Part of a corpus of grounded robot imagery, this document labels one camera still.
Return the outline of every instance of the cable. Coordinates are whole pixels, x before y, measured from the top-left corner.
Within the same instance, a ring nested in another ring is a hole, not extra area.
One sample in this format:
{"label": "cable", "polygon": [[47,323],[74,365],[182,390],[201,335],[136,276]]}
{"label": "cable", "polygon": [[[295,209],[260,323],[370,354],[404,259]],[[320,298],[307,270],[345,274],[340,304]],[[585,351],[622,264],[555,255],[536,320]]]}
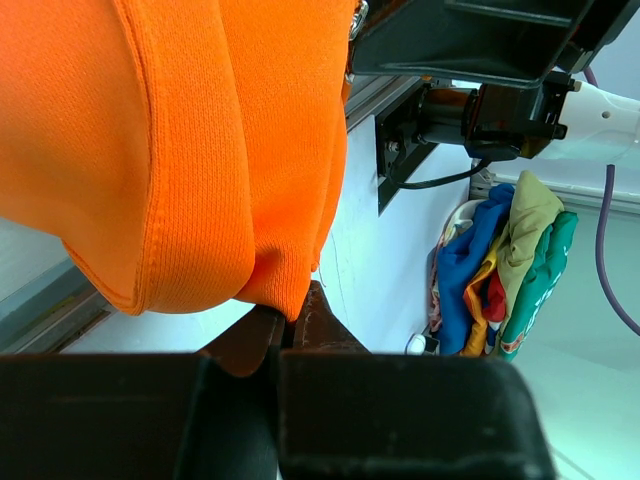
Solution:
{"label": "cable", "polygon": [[393,172],[395,170],[396,165],[401,164],[405,161],[407,156],[407,147],[404,143],[404,140],[398,142],[400,144],[400,150],[398,152],[398,157],[393,163],[385,163],[385,176],[387,180],[391,182],[396,188],[401,188],[404,190],[424,190],[426,188],[434,188],[440,187],[442,185],[447,185],[448,183],[457,182],[460,180],[464,180],[465,178],[470,178],[476,173],[480,173],[483,169],[487,168],[491,164],[491,160],[480,160],[480,163],[473,167],[471,170],[467,170],[466,172],[456,173],[455,175],[449,175],[448,177],[440,177],[434,180],[426,180],[424,182],[416,182],[416,183],[404,183],[399,182],[393,177]]}
{"label": "cable", "polygon": [[598,219],[598,232],[596,234],[596,269],[598,270],[598,278],[600,279],[600,285],[604,291],[605,297],[609,301],[611,308],[616,312],[620,319],[636,334],[640,335],[640,325],[633,321],[633,319],[624,311],[620,302],[616,298],[609,279],[607,278],[607,271],[604,265],[604,237],[607,229],[607,219],[609,217],[609,210],[611,208],[611,199],[613,198],[613,189],[616,178],[615,165],[607,165],[607,180],[604,187],[604,195],[602,197],[602,208],[600,209],[600,218]]}
{"label": "cable", "polygon": [[591,67],[585,68],[583,73],[585,78],[587,79],[587,83],[590,83],[594,87],[598,86],[598,80],[596,80],[596,76],[593,73],[593,70],[591,69]]}

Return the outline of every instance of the metal clip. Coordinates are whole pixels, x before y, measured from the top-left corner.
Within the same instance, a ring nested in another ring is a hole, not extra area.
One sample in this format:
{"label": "metal clip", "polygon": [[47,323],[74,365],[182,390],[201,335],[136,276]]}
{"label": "metal clip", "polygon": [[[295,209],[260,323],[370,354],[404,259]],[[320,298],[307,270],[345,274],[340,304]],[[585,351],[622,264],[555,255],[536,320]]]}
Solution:
{"label": "metal clip", "polygon": [[360,0],[360,5],[353,14],[353,20],[351,20],[351,31],[349,32],[349,41],[352,42],[362,30],[364,21],[369,13],[369,4],[366,0]]}

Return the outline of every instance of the white plastic casing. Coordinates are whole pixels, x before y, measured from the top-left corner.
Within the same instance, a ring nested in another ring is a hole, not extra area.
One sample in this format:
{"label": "white plastic casing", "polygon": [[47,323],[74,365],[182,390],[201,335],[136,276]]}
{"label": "white plastic casing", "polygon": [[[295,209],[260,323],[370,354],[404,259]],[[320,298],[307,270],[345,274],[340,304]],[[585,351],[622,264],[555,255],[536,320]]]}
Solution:
{"label": "white plastic casing", "polygon": [[565,100],[560,124],[568,128],[538,156],[549,160],[590,160],[640,168],[640,102],[585,82]]}

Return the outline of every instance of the orange garment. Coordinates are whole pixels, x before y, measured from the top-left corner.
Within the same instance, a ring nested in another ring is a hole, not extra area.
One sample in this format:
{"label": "orange garment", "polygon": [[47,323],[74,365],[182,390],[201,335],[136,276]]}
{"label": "orange garment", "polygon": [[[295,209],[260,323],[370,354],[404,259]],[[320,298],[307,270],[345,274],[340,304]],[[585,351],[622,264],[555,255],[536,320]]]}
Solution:
{"label": "orange garment", "polygon": [[340,193],[356,0],[0,0],[0,215],[119,309],[296,318]]}
{"label": "orange garment", "polygon": [[489,328],[489,320],[482,312],[482,295],[480,290],[484,281],[491,276],[498,266],[498,248],[500,247],[500,239],[493,241],[487,256],[485,257],[478,273],[471,279],[469,285],[464,291],[464,303],[467,305],[471,316],[473,317],[473,325],[469,339],[460,352],[464,357],[479,357],[484,351],[487,342],[487,329]]}

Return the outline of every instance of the blue cloth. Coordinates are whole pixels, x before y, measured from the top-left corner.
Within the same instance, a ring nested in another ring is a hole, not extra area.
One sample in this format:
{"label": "blue cloth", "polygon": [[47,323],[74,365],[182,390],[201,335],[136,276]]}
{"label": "blue cloth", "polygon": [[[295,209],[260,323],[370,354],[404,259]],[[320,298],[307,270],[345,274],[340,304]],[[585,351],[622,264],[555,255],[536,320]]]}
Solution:
{"label": "blue cloth", "polygon": [[473,225],[438,253],[438,289],[442,326],[438,331],[440,353],[462,350],[471,332],[473,318],[464,303],[464,289],[482,265],[491,242],[509,219],[515,189],[497,185],[489,199],[476,208]]}

